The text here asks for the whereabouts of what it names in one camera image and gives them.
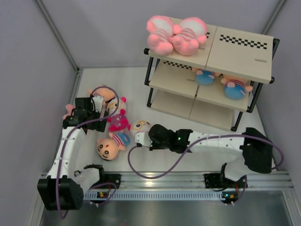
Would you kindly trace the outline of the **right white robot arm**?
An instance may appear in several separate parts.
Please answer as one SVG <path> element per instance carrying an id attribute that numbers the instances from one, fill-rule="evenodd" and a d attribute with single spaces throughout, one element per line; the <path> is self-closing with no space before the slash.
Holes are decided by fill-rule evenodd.
<path id="1" fill-rule="evenodd" d="M 272 171 L 272 145 L 261 132 L 247 127 L 241 134 L 214 135 L 191 129 L 172 131 L 154 125 L 148 132 L 151 149 L 168 149 L 176 153 L 226 153 L 235 156 L 224 163 L 219 175 L 220 183 L 232 186 L 251 173 L 269 174 Z"/>

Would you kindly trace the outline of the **pink plush behind arm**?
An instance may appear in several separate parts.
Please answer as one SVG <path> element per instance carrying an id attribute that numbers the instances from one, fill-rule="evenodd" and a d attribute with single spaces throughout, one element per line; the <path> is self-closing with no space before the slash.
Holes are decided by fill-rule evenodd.
<path id="1" fill-rule="evenodd" d="M 75 108 L 75 106 L 72 105 L 72 104 L 67 104 L 67 105 L 65 106 L 65 109 L 66 109 L 67 113 L 63 116 L 63 119 L 64 119 L 64 120 L 65 120 L 65 118 L 66 118 L 67 116 L 70 116 L 70 115 L 71 115 L 72 110 L 73 110 L 74 108 Z"/>

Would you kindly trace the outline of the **orange-faced blue doll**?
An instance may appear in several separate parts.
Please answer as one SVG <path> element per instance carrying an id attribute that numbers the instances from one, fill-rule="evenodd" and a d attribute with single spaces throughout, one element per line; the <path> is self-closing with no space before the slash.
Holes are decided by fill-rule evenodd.
<path id="1" fill-rule="evenodd" d="M 102 159 L 111 161 L 117 157 L 119 151 L 125 151 L 130 143 L 131 140 L 127 134 L 109 132 L 108 138 L 97 140 L 97 152 Z"/>

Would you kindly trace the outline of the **magenta glasses doll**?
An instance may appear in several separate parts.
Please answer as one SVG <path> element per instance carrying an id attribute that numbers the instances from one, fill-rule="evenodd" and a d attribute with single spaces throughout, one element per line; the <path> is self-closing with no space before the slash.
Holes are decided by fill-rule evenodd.
<path id="1" fill-rule="evenodd" d="M 132 124 L 127 125 L 127 129 L 133 137 L 135 137 L 138 132 L 149 132 L 152 125 L 144 120 L 135 121 Z"/>
<path id="2" fill-rule="evenodd" d="M 127 99 L 125 97 L 119 98 L 119 105 L 117 98 L 112 99 L 106 106 L 106 110 L 109 114 L 116 112 L 108 118 L 107 122 L 109 125 L 109 132 L 117 132 L 124 130 L 128 126 L 128 119 L 126 117 L 127 112 Z"/>

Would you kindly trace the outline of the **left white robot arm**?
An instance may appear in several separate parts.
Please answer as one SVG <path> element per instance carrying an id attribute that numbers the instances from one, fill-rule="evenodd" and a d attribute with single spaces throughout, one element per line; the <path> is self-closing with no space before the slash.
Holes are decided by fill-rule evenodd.
<path id="1" fill-rule="evenodd" d="M 87 132 L 105 130 L 102 108 L 102 96 L 76 98 L 75 105 L 66 106 L 67 114 L 63 117 L 57 155 L 46 178 L 40 179 L 37 184 L 47 210 L 78 210 L 90 187 L 101 188 L 106 184 L 106 176 L 100 165 L 87 165 L 78 176 L 74 174 Z"/>

